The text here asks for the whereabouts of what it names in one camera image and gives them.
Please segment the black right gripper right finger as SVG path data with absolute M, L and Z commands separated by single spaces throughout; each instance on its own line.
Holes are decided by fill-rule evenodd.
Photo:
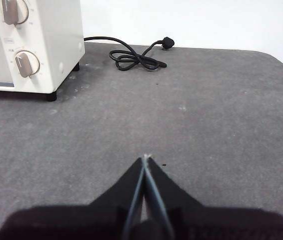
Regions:
M 179 187 L 151 158 L 146 181 L 177 240 L 283 240 L 283 216 L 259 208 L 212 207 Z

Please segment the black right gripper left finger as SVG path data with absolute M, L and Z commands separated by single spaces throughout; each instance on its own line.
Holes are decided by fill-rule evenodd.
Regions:
M 0 240 L 118 240 L 142 177 L 138 158 L 90 204 L 33 206 L 12 213 Z

